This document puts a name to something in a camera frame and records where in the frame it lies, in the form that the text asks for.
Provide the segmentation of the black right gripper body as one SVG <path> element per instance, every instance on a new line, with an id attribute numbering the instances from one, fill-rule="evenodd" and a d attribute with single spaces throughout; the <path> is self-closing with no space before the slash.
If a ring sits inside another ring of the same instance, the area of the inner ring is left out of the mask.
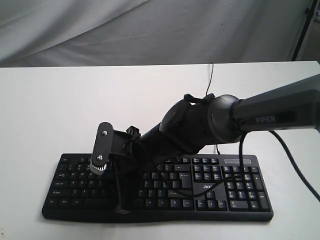
<path id="1" fill-rule="evenodd" d="M 108 174 L 115 178 L 114 163 L 120 173 L 122 197 L 133 180 L 149 170 L 156 169 L 166 159 L 174 157 L 175 144 L 155 126 L 141 135 L 133 126 L 128 132 L 114 130 L 111 152 L 108 156 Z"/>

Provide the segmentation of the dark grey Piper robot arm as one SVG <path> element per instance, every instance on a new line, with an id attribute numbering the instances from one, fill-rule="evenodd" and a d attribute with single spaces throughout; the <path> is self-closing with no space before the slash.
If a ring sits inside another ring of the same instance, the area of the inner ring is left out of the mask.
<path id="1" fill-rule="evenodd" d="M 145 134 L 115 132 L 109 161 L 114 213 L 129 222 L 258 221 L 273 217 L 257 160 L 197 157 L 205 146 L 244 144 L 250 132 L 320 128 L 320 77 L 239 99 L 186 94 Z"/>

